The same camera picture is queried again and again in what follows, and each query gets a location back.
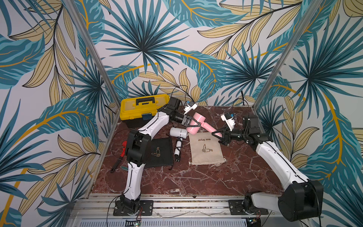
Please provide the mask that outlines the pink hair dryer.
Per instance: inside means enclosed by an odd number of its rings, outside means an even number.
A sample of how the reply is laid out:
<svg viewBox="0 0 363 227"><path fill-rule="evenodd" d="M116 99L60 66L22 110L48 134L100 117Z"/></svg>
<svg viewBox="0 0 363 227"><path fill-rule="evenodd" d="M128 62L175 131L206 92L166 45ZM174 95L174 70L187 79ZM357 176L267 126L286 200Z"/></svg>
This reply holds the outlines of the pink hair dryer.
<svg viewBox="0 0 363 227"><path fill-rule="evenodd" d="M191 135L197 134L200 128L203 128L213 134L214 136L222 138L222 134L217 132L213 126L206 122L206 117L195 113L193 116L185 115L186 131Z"/></svg>

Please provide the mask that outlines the beige drawstring bag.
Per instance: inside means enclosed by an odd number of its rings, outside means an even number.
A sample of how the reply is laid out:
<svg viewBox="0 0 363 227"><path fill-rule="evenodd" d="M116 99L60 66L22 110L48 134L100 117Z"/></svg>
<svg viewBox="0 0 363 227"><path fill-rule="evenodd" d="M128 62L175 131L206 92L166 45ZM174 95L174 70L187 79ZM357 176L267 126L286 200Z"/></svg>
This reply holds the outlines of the beige drawstring bag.
<svg viewBox="0 0 363 227"><path fill-rule="evenodd" d="M226 162L218 139L210 132L189 133L192 164L220 165Z"/></svg>

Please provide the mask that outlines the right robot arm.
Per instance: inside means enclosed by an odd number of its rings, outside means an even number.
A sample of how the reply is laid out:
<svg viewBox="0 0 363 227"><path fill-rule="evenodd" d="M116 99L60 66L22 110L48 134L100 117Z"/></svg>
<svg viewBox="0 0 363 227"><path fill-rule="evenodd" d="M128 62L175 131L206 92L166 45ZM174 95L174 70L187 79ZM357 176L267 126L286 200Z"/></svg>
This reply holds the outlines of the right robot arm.
<svg viewBox="0 0 363 227"><path fill-rule="evenodd" d="M278 149L273 140L260 128L256 115L243 117L243 128L235 127L233 114L223 114L224 128L211 134L219 143L228 145L232 140L243 141L262 157L283 186L283 193L250 193L245 196L243 211L249 214L258 211L275 211L290 221L320 217L323 204L323 186L299 171Z"/></svg>

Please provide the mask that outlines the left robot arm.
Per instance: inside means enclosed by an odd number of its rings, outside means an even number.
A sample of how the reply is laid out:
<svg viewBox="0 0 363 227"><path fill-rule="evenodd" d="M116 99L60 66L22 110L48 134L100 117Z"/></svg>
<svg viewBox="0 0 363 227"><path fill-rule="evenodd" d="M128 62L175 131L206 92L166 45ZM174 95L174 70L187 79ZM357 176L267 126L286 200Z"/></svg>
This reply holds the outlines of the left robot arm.
<svg viewBox="0 0 363 227"><path fill-rule="evenodd" d="M171 97L169 102L157 110L156 115L138 130L130 130L127 138L125 155L128 162L128 175L120 204L116 208L127 214L136 214L140 209L141 179L147 161L147 152L151 151L151 142L155 135L170 121L183 126L191 126L194 118L188 112L198 105L191 101L179 112L181 100Z"/></svg>

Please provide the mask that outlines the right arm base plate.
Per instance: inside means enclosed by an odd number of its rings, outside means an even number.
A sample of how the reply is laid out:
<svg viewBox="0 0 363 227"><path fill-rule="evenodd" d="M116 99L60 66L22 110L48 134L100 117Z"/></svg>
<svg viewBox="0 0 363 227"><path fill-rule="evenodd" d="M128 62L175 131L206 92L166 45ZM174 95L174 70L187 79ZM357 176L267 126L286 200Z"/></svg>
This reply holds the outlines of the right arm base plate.
<svg viewBox="0 0 363 227"><path fill-rule="evenodd" d="M231 215L268 215L269 211L255 207L249 199L229 200L228 206Z"/></svg>

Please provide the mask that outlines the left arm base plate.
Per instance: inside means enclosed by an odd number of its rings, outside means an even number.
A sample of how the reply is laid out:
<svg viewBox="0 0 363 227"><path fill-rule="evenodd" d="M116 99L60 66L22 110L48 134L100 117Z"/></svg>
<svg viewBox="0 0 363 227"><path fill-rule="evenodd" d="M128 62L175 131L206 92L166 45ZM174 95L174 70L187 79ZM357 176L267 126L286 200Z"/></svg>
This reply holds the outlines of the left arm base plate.
<svg viewBox="0 0 363 227"><path fill-rule="evenodd" d="M116 201L113 215L114 216L152 216L154 201L142 200L137 202Z"/></svg>

